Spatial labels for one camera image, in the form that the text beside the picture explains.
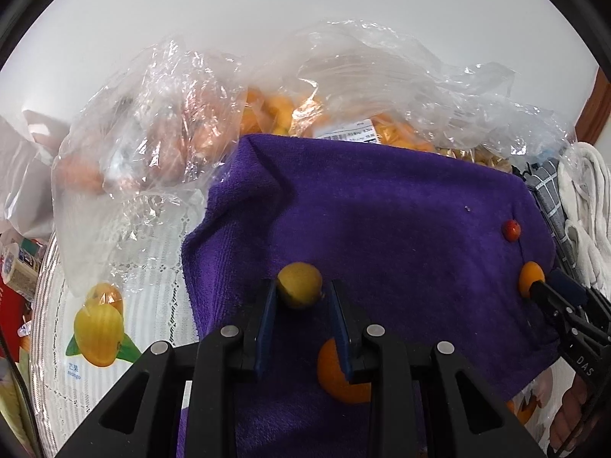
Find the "person's right hand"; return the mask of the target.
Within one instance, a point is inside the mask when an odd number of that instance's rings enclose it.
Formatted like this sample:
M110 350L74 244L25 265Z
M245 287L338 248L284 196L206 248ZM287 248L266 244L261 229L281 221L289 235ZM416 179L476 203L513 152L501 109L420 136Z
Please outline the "person's right hand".
M566 443L564 448L566 452L573 451L592 432L592 426L598 423L598 419L594 418L587 425L579 426L587 397L585 381L579 375L575 375L570 389L563 395L563 404L550 427L550 445L554 451L557 451L563 443Z

